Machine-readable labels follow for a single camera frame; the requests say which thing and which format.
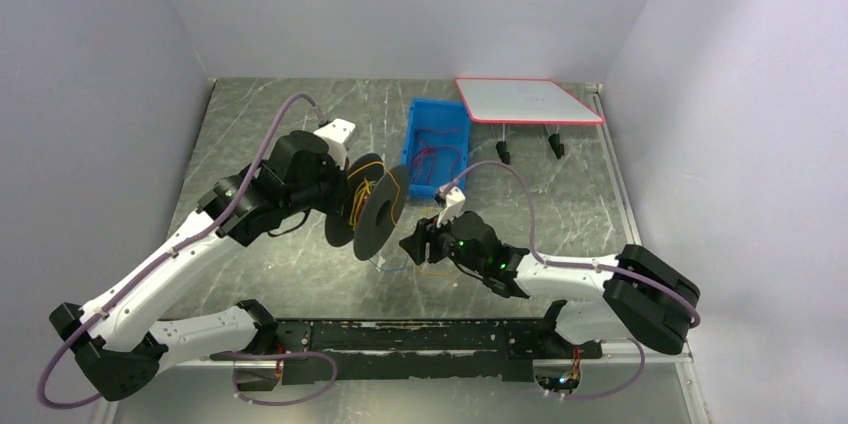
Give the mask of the grey perforated cable spool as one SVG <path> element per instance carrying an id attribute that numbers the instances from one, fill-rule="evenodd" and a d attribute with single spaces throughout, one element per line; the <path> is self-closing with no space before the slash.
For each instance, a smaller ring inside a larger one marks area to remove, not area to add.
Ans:
<path id="1" fill-rule="evenodd" d="M 324 236 L 330 246 L 350 244 L 358 260 L 369 260 L 398 225 L 410 174 L 406 166 L 389 167 L 379 155 L 369 153 L 350 165 L 347 184 L 341 212 L 326 215 Z"/>

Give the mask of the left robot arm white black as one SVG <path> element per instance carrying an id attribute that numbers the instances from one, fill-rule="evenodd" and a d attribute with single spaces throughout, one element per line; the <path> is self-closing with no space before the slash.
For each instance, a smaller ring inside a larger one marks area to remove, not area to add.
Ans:
<path id="1" fill-rule="evenodd" d="M 99 398 L 119 401 L 159 373 L 215 354 L 277 349 L 277 322 L 253 299 L 201 317 L 165 312 L 216 264 L 295 214 L 339 212 L 354 125 L 336 119 L 314 131 L 267 137 L 258 156 L 205 194 L 177 231 L 117 284 L 50 316 Z"/>

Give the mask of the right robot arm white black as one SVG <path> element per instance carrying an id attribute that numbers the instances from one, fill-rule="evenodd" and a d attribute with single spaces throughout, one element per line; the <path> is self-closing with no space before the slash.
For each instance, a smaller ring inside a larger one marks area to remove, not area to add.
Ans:
<path id="1" fill-rule="evenodd" d="M 700 299 L 690 279 L 641 245 L 590 258 L 535 256 L 502 242 L 474 212 L 443 225 L 422 218 L 399 246 L 417 265 L 450 260 L 498 296 L 551 299 L 552 329 L 572 345 L 633 338 L 676 355 Z"/>

